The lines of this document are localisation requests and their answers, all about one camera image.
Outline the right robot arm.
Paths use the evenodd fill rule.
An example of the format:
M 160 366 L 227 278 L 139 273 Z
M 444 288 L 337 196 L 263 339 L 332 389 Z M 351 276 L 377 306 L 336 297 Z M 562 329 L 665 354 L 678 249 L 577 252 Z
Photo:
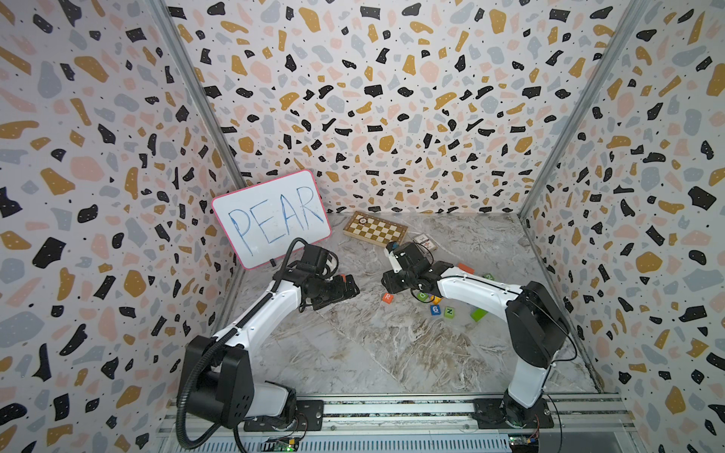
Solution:
M 551 366 L 569 339 L 564 315 L 546 287 L 535 281 L 521 286 L 478 277 L 449 262 L 430 260 L 417 243 L 389 243 L 386 256 L 392 269 L 383 274 L 381 284 L 390 294 L 410 290 L 457 300 L 507 324 L 517 364 L 500 408 L 490 417 L 516 428 L 534 420 Z

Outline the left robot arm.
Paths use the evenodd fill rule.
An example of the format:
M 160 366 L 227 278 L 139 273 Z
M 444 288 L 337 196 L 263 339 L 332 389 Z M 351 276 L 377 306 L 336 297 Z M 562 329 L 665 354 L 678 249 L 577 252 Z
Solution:
M 296 390 L 256 381 L 252 357 L 294 311 L 315 311 L 358 296 L 353 277 L 339 273 L 328 249 L 296 238 L 302 247 L 286 255 L 262 295 L 226 328 L 187 345 L 177 393 L 176 435 L 185 448 L 205 443 L 219 428 L 234 430 L 247 421 L 287 428 L 296 421 Z

